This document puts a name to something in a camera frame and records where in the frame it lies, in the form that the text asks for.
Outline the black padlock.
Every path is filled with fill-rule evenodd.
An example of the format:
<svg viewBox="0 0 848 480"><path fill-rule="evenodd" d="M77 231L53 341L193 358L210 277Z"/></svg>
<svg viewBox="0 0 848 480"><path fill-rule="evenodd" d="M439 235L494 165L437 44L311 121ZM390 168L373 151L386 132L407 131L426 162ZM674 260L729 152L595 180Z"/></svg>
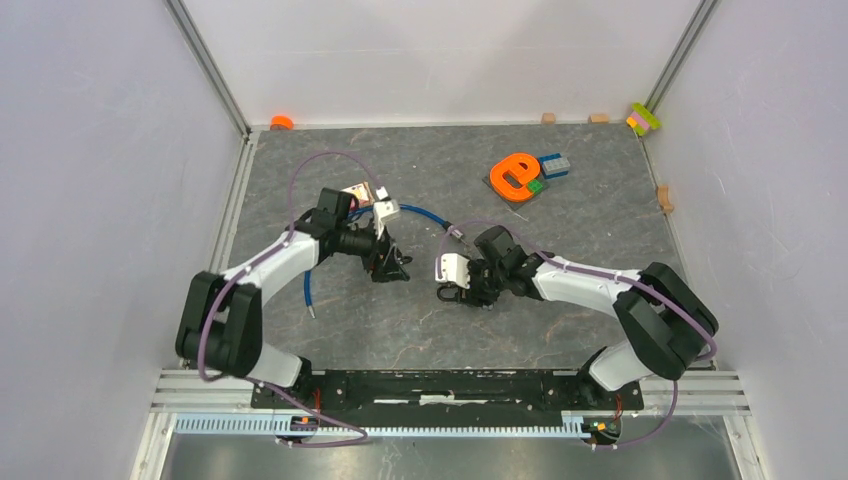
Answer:
<svg viewBox="0 0 848 480"><path fill-rule="evenodd" d="M464 303L465 290L452 283L441 284L436 289L437 298L445 303Z"/></svg>

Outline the silver key bunch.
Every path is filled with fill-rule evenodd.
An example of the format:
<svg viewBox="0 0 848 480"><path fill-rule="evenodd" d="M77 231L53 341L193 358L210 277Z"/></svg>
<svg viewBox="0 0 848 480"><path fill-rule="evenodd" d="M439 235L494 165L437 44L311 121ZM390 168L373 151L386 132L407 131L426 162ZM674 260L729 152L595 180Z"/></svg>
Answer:
<svg viewBox="0 0 848 480"><path fill-rule="evenodd" d="M467 241L466 236L462 232L457 233L455 238L466 251L470 251L472 249L472 245Z"/></svg>

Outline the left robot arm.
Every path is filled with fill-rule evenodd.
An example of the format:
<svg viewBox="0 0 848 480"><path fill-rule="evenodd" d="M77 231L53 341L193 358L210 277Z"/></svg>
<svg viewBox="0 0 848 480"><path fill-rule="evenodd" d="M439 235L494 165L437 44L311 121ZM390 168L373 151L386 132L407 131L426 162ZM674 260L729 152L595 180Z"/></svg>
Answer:
<svg viewBox="0 0 848 480"><path fill-rule="evenodd" d="M403 255L387 224L401 211L397 201L382 194L371 208L370 222L351 220L357 197L325 188L317 205L297 217L271 245L242 264L221 273L201 271L190 281L175 339L178 357L198 370L276 385L278 397L290 407L306 405L314 394L308 375L311 364L264 340L263 311L267 302L300 275L327 258L358 257L375 283L407 281Z"/></svg>

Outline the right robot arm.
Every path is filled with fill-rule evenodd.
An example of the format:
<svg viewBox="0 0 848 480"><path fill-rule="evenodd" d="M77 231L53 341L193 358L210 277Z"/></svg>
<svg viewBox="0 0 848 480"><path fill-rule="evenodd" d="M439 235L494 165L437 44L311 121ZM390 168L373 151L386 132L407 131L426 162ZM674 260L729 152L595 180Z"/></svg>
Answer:
<svg viewBox="0 0 848 480"><path fill-rule="evenodd" d="M527 252L513 233L494 225L474 241L479 256L439 256L437 281L456 289L455 301L490 307L502 292L563 302L616 319L622 342L604 347L582 367L580 400L602 408L626 384L655 375L682 377L717 352L718 321L687 283L664 263L643 269L608 269L575 263L551 252Z"/></svg>

